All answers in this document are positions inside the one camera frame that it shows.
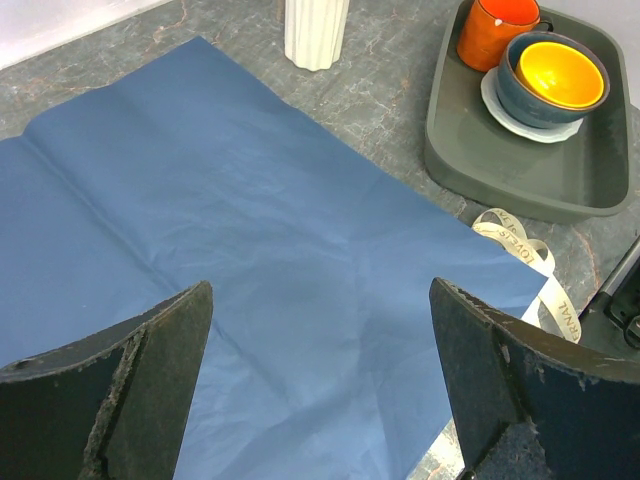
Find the saucer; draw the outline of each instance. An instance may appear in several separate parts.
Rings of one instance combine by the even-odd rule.
[[[500,104],[498,94],[496,93],[495,82],[498,78],[498,67],[492,68],[482,78],[480,84],[480,92],[482,100],[489,110],[489,113],[495,118],[500,125],[529,140],[539,143],[557,143],[562,142],[578,133],[580,125],[584,119],[575,122],[558,125],[555,128],[535,128],[519,122],[509,115]]]

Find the mug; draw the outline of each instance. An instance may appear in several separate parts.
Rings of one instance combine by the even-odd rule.
[[[498,66],[513,38],[540,23],[553,31],[551,20],[540,18],[536,0],[474,0],[460,33],[458,55],[474,70],[488,72]]]

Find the marble surface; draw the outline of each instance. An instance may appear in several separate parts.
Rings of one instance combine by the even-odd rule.
[[[38,113],[109,85],[201,35],[382,169],[471,223],[486,207],[443,190],[423,166],[433,72],[456,6],[456,0],[351,0],[341,59],[311,73],[284,56],[278,0],[173,0],[0,71],[0,139],[20,134]],[[635,108],[632,121],[637,165]],[[576,225],[523,219],[529,236],[547,242],[555,254],[556,276],[579,310],[638,236],[640,190],[635,195],[615,217]],[[455,478],[461,461],[453,426],[445,433],[413,479]]]

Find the ribbon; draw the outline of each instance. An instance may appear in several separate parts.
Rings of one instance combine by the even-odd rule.
[[[499,223],[484,220],[488,214],[493,214]],[[582,335],[580,320],[567,292],[553,275],[556,261],[547,244],[541,240],[527,238],[522,223],[500,208],[484,212],[473,222],[472,228],[480,235],[495,240],[511,255],[547,277],[547,282],[529,305],[522,320],[542,328],[538,316],[542,303],[558,324],[562,336],[570,342],[578,343]]]

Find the plastic tray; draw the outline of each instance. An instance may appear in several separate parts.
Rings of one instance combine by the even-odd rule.
[[[629,94],[624,59],[606,33],[542,9],[554,31],[590,48],[607,68],[611,93],[562,143],[521,138],[489,114],[480,96],[484,74],[456,53],[471,0],[453,13],[436,66],[426,122],[425,164],[441,186],[511,213],[558,223],[614,215],[633,196],[629,162]]]

